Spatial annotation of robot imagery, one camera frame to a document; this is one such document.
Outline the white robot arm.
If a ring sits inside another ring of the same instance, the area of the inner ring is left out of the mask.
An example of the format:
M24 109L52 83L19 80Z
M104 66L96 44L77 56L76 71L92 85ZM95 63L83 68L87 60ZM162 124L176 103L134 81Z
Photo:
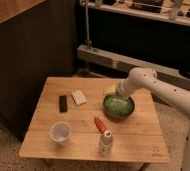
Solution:
M118 83L116 92L123 97L129 97L140 88L148 89L190 119L190 91L159 80L156 71L152 68L131 69L128 77ZM190 171L190 128L187 138L181 171Z

